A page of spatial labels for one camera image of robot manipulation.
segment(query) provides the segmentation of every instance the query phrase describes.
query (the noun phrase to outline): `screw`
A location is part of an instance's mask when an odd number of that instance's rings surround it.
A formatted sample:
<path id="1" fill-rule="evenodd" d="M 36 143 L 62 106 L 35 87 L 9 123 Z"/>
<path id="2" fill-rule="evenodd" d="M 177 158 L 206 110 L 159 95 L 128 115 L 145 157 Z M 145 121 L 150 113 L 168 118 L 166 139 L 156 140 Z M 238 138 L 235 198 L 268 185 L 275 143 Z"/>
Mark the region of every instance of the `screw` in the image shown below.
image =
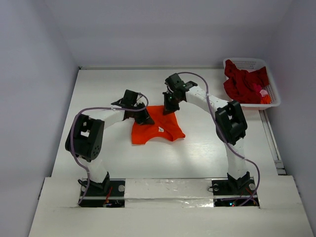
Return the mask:
<path id="1" fill-rule="evenodd" d="M 249 184 L 250 190 L 254 191 L 256 189 L 256 186 L 254 184 Z"/>
<path id="2" fill-rule="evenodd" d="M 124 186 L 124 185 L 120 185 L 120 186 L 118 187 L 118 190 L 119 190 L 120 192 L 124 192 L 124 191 L 125 191 L 125 186 Z"/>
<path id="3" fill-rule="evenodd" d="M 216 192 L 219 190 L 218 184 L 214 184 L 214 185 L 213 185 L 213 190 L 216 191 Z"/>

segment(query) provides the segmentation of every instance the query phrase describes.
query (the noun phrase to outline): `cable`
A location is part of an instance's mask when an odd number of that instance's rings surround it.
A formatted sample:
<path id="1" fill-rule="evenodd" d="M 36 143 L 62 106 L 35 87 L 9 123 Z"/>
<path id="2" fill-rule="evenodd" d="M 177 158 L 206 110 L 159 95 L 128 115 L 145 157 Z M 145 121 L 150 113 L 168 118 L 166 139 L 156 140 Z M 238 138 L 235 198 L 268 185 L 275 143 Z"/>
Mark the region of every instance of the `cable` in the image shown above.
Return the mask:
<path id="1" fill-rule="evenodd" d="M 139 112 L 139 111 L 142 111 L 142 110 L 145 110 L 147 108 L 147 106 L 149 105 L 149 101 L 148 101 L 148 98 L 142 94 L 142 93 L 138 93 L 139 95 L 141 95 L 142 97 L 144 97 L 146 99 L 146 106 L 141 108 L 141 109 L 137 109 L 137 110 L 134 110 L 134 109 L 124 109 L 124 108 L 114 108 L 115 110 L 124 110 L 124 111 L 131 111 L 131 112 Z M 79 116 L 85 112 L 85 111 L 88 111 L 88 110 L 112 110 L 111 107 L 90 107 L 90 108 L 85 108 L 85 109 L 82 109 L 79 111 L 79 113 L 75 116 L 74 118 L 74 121 L 73 121 L 73 124 L 71 126 L 71 129 L 70 129 L 70 152 L 71 152 L 71 155 L 74 157 L 75 159 L 75 162 L 77 163 L 77 165 L 79 165 L 81 168 L 83 168 L 86 172 L 87 172 L 87 185 L 85 187 L 85 190 L 82 194 L 82 197 L 81 199 L 78 201 L 78 205 L 82 202 L 82 200 L 84 199 L 87 191 L 88 191 L 88 188 L 90 186 L 90 171 L 88 169 L 88 167 L 84 166 L 83 164 L 81 164 L 78 160 L 78 158 L 76 157 L 76 153 L 75 153 L 75 147 L 74 147 L 74 130 L 75 130 L 75 124 L 77 122 L 77 119 L 79 118 Z"/>
<path id="2" fill-rule="evenodd" d="M 206 94 L 207 94 L 207 95 L 209 94 L 207 81 L 206 81 L 203 77 L 201 77 L 200 75 L 198 75 L 198 74 L 196 74 L 196 73 L 191 73 L 191 72 L 180 72 L 180 73 L 178 73 L 178 75 L 179 75 L 179 74 L 191 74 L 191 75 L 194 75 L 194 76 L 196 76 L 196 77 L 202 79 L 202 81 L 205 83 L 205 86 L 206 86 Z M 208 105 L 210 114 L 211 114 L 211 116 L 212 116 L 212 119 L 213 119 L 213 121 L 214 121 L 214 123 L 215 123 L 216 128 L 217 128 L 218 131 L 219 131 L 219 134 L 220 134 L 220 136 L 221 136 L 221 138 L 222 138 L 222 141 L 224 141 L 224 143 L 227 145 L 227 147 L 228 147 L 237 157 L 239 157 L 239 158 L 241 158 L 241 159 L 244 159 L 245 161 L 247 161 L 247 162 L 253 164 L 253 165 L 256 167 L 256 169 L 257 169 L 257 172 L 258 172 L 258 182 L 257 182 L 256 189 L 253 191 L 252 195 L 250 195 L 250 197 L 247 198 L 246 201 L 244 201 L 242 204 L 239 205 L 239 206 L 243 206 L 245 203 L 247 203 L 249 200 L 251 200 L 251 199 L 253 198 L 253 196 L 255 195 L 255 193 L 256 193 L 257 190 L 258 190 L 258 187 L 259 187 L 259 184 L 260 184 L 260 170 L 259 170 L 259 167 L 257 166 L 257 164 L 256 164 L 255 162 L 253 162 L 253 161 L 251 161 L 251 160 L 249 160 L 249 159 L 246 159 L 244 156 L 238 154 L 238 153 L 231 147 L 231 145 L 226 141 L 222 129 L 220 128 L 220 126 L 219 126 L 218 123 L 216 122 L 215 116 L 214 116 L 214 114 L 213 114 L 213 112 L 212 112 L 212 106 L 211 106 L 211 103 L 210 103 L 209 99 L 207 98 L 206 101 L 207 101 L 207 105 Z"/>
<path id="3" fill-rule="evenodd" d="M 237 200 L 239 200 L 239 199 L 248 199 L 248 197 L 238 197 L 237 199 L 235 198 L 235 197 L 232 197 L 232 198 L 223 198 L 223 199 L 221 199 L 222 201 L 224 200 L 224 201 L 229 201 L 229 200 L 234 200 L 234 201 L 237 201 Z M 250 201 L 253 201 L 257 206 L 258 206 L 258 203 L 256 202 L 256 200 L 255 199 L 253 199 L 253 198 L 251 198 L 251 199 L 249 199 Z"/>

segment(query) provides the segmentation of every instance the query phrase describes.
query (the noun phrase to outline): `white wall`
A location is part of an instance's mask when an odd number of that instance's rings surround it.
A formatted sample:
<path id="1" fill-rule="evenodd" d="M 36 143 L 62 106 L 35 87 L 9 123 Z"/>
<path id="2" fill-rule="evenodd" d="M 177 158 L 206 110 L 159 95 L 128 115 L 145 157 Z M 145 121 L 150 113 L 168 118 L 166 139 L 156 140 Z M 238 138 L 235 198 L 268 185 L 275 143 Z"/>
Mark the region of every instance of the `white wall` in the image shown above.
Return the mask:
<path id="1" fill-rule="evenodd" d="M 78 68 L 43 0 L 1 1 L 0 52 L 0 236 L 26 237 Z"/>
<path id="2" fill-rule="evenodd" d="M 80 66 L 261 57 L 292 0 L 45 0 Z"/>
<path id="3" fill-rule="evenodd" d="M 281 105 L 269 110 L 288 174 L 316 233 L 316 1 L 295 0 L 266 52 Z"/>

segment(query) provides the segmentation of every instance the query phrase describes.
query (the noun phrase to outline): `red wire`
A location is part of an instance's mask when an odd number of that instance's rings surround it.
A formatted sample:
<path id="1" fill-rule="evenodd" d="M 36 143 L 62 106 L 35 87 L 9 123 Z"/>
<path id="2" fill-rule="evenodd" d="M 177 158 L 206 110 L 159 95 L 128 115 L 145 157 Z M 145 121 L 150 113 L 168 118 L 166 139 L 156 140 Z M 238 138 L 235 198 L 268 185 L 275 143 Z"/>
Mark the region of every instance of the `red wire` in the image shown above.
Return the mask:
<path id="1" fill-rule="evenodd" d="M 249 191 L 249 189 L 248 189 L 248 188 L 246 188 L 246 190 L 247 190 L 247 192 L 249 192 L 249 193 L 250 193 L 250 195 L 252 195 L 252 192 L 251 192 L 251 191 Z"/>
<path id="2" fill-rule="evenodd" d="M 110 195 L 111 195 L 111 191 L 112 191 L 112 187 L 110 187 L 110 191 L 109 191 L 109 193 L 107 194 L 107 197 L 105 198 L 104 204 L 107 204 L 107 203 L 108 203 L 108 199 L 109 199 L 109 197 L 110 197 Z"/>

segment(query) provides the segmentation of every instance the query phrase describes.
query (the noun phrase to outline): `red cloth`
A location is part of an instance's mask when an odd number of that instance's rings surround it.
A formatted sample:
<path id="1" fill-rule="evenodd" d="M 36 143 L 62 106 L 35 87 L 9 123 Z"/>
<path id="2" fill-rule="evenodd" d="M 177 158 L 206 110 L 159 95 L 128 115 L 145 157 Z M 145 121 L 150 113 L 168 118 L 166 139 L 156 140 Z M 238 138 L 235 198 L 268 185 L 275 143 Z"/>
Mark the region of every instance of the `red cloth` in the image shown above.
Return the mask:
<path id="1" fill-rule="evenodd" d="M 248 72 L 237 69 L 231 60 L 227 60 L 225 75 L 229 79 L 224 82 L 224 89 L 231 99 L 244 104 L 260 104 L 262 96 L 254 84 L 261 87 L 269 85 L 266 67 Z"/>
<path id="2" fill-rule="evenodd" d="M 154 137 L 163 137 L 171 142 L 178 138 L 185 138 L 178 125 L 175 113 L 163 115 L 164 106 L 148 106 L 147 111 L 155 124 L 138 125 L 132 128 L 132 144 L 143 145 Z"/>

